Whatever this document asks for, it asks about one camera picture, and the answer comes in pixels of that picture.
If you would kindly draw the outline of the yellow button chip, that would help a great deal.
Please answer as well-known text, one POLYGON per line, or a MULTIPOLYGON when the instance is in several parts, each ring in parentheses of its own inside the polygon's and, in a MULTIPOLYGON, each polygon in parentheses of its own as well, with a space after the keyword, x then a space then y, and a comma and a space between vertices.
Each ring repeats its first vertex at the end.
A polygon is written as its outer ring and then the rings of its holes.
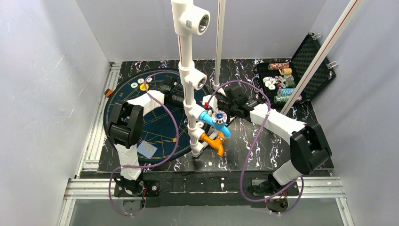
POLYGON ((141 91, 147 91, 149 90, 149 84, 142 83, 139 88, 141 91))

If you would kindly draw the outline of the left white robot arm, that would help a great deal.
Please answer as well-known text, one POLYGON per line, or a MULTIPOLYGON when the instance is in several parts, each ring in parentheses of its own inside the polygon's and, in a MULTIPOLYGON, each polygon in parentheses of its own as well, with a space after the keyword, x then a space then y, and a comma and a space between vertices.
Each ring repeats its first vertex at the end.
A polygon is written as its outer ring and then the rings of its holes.
POLYGON ((171 116, 178 135, 178 125, 170 110, 165 105, 183 107, 183 97, 174 93, 177 78, 166 75, 162 83, 147 88, 136 98, 116 100, 104 127, 106 136, 118 152, 120 161, 120 179, 117 182, 137 182, 142 172, 139 163, 137 143, 140 142, 144 116, 162 107, 171 116))

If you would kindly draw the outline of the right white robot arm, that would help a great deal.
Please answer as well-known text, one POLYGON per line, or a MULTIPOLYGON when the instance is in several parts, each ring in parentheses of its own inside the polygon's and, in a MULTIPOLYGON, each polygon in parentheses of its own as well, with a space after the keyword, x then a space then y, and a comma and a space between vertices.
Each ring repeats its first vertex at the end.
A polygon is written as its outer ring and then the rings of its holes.
POLYGON ((268 176, 267 188, 280 189, 331 158, 332 151, 318 123, 307 125, 270 109, 267 103, 249 99, 237 83, 227 85, 224 91, 226 99, 218 101, 220 110, 262 126, 290 146, 290 159, 268 176))

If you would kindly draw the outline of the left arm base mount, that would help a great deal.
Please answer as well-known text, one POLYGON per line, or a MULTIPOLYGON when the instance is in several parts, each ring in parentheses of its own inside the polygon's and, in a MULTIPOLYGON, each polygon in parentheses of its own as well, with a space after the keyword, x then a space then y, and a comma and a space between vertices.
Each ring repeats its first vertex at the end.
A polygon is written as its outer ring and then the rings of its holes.
POLYGON ((114 197, 157 197, 160 193, 160 181, 144 180, 142 175, 137 180, 113 176, 112 182, 115 183, 111 189, 114 197))

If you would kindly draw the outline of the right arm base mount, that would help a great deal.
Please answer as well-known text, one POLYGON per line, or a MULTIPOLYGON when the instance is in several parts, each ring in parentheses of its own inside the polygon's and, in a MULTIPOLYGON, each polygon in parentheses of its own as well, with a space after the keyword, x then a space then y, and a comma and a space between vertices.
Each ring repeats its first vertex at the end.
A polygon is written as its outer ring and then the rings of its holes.
POLYGON ((274 198, 265 201, 266 208, 271 213, 284 214, 291 211, 298 203, 303 194, 303 187, 299 189, 297 183, 293 183, 289 188, 282 190, 284 186, 280 186, 278 182, 270 182, 265 180, 260 182, 260 180, 253 180, 252 185, 250 185, 247 190, 253 196, 270 196, 277 194, 274 198), (289 206, 288 195, 293 192, 292 195, 297 194, 298 198, 292 206, 289 206))

